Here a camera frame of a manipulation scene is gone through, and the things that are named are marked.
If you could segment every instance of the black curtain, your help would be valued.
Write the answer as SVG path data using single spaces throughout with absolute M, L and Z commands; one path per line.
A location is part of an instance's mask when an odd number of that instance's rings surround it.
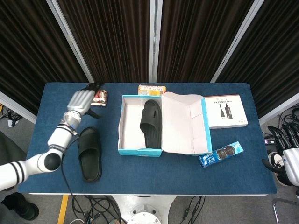
M 266 0 L 217 79 L 250 83 L 259 117 L 299 92 L 298 3 Z
M 47 82 L 87 82 L 45 0 L 0 2 L 0 91 L 37 114 Z
M 253 0 L 163 0 L 158 82 L 210 82 Z
M 97 81 L 148 82 L 150 0 L 59 0 Z

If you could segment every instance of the floor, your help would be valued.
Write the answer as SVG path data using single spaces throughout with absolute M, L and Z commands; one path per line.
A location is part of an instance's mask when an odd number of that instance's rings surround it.
M 266 124 L 262 125 L 262 131 L 269 133 L 267 126 L 277 126 L 278 117 L 270 120 Z M 28 150 L 30 145 L 31 135 L 33 133 L 34 125 L 25 120 L 21 119 L 20 122 L 13 128 L 8 128 L 7 119 L 0 120 L 0 130 L 10 137 L 21 149 L 25 152 Z M 283 187 L 277 182 L 277 194 L 267 196 L 207 196 L 205 206 L 201 212 L 201 215 L 197 219 L 196 223 L 243 223 L 243 224 L 255 224 L 264 223 L 272 224 L 275 223 L 275 218 L 272 210 L 271 201 L 273 198 L 280 197 L 288 200 L 297 201 L 295 196 L 295 187 Z M 0 201 L 8 194 L 13 191 L 0 192 Z M 37 219 L 33 221 L 26 221 L 19 218 L 13 211 L 9 213 L 15 217 L 15 223 L 24 224 L 56 224 L 60 211 L 60 204 L 62 196 L 47 196 L 47 195 L 29 195 L 24 194 L 25 197 L 35 203 L 40 214 Z M 89 208 L 88 201 L 83 196 L 77 196 L 78 200 L 85 209 Z M 173 202 L 169 212 L 169 223 L 179 224 L 181 222 L 183 213 L 188 207 L 191 197 L 190 196 L 178 196 Z M 278 204 L 278 213 L 283 224 L 298 224 L 299 223 L 299 208 L 290 206 L 287 204 Z M 75 219 L 75 216 L 71 208 L 71 197 L 69 197 L 67 211 L 65 215 L 65 224 L 70 223 Z M 102 218 L 99 218 L 95 222 L 96 224 L 105 223 Z

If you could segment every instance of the white metal frame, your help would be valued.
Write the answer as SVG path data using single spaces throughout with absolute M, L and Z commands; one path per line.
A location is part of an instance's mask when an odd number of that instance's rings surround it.
M 297 93 L 295 96 L 289 98 L 287 101 L 267 113 L 266 115 L 262 116 L 259 119 L 260 125 L 266 123 L 268 120 L 271 120 L 273 117 L 279 115 L 283 111 L 289 109 L 291 106 L 294 106 L 295 104 L 299 103 L 299 93 Z
M 26 118 L 27 120 L 31 121 L 32 123 L 36 123 L 36 116 L 31 113 L 29 110 L 15 102 L 13 99 L 5 95 L 3 92 L 0 91 L 0 103 L 4 106 L 8 107 L 9 109 L 13 110 L 17 114 L 21 115 L 22 117 Z
M 216 82 L 218 76 L 221 74 L 221 72 L 224 69 L 225 65 L 229 61 L 229 59 L 232 56 L 234 50 L 238 46 L 240 40 L 242 39 L 244 33 L 246 32 L 247 28 L 251 24 L 252 20 L 254 19 L 255 15 L 257 14 L 258 10 L 262 6 L 263 2 L 264 2 L 264 0 L 255 0 L 252 3 L 252 6 L 249 9 L 245 19 L 243 20 L 237 34 L 235 35 L 235 38 L 234 38 L 233 42 L 231 43 L 228 51 L 226 52 L 223 60 L 221 61 L 220 65 L 219 65 L 217 71 L 215 72 L 213 78 L 211 79 L 211 81 L 210 81 L 211 83 Z
M 163 0 L 150 0 L 149 82 L 157 82 Z
M 59 7 L 59 4 L 57 3 L 56 0 L 47 0 L 47 3 L 52 11 L 52 13 L 54 14 L 55 16 L 55 19 L 57 20 L 67 42 L 69 43 L 76 59 L 78 60 L 83 72 L 85 73 L 88 81 L 90 83 L 93 83 L 94 80 L 93 80 L 93 77 L 87 67 L 87 64 L 83 58 L 83 55 L 81 54 L 81 51 L 77 45 L 77 42 L 75 41 L 75 38 L 71 32 L 71 29 Z

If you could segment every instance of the table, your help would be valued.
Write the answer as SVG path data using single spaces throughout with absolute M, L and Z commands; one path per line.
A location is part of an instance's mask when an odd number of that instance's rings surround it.
M 266 195 L 275 194 L 272 173 L 264 167 L 267 158 L 263 136 L 249 84 L 239 83 L 159 83 L 167 91 L 202 96 L 239 94 L 248 119 L 246 127 L 211 130 L 213 150 L 239 141 L 244 149 L 226 161 L 205 169 L 197 156 L 162 153 L 161 157 L 120 156 L 117 150 L 121 96 L 137 94 L 138 83 L 106 83 L 106 107 L 93 107 L 103 116 L 82 118 L 78 132 L 88 126 L 98 129 L 102 147 L 102 177 L 95 183 L 83 181 L 77 145 L 65 158 L 64 171 L 75 194 L 132 195 Z M 85 83 L 47 83 L 37 115 L 27 158 L 48 150 L 47 141 L 60 122 L 75 91 Z M 19 192 L 68 193 L 61 170 L 30 176 Z

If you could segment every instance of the white robotic arm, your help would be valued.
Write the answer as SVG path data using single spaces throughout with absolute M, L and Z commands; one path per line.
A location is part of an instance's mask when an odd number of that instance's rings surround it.
M 77 135 L 76 128 L 81 122 L 81 117 L 86 114 L 100 117 L 90 110 L 90 103 L 99 88 L 100 84 L 93 83 L 75 92 L 67 105 L 68 112 L 64 113 L 63 119 L 48 140 L 48 152 L 25 161 L 14 161 L 0 166 L 0 191 L 24 182 L 30 175 L 49 173 L 59 168 L 71 138 Z

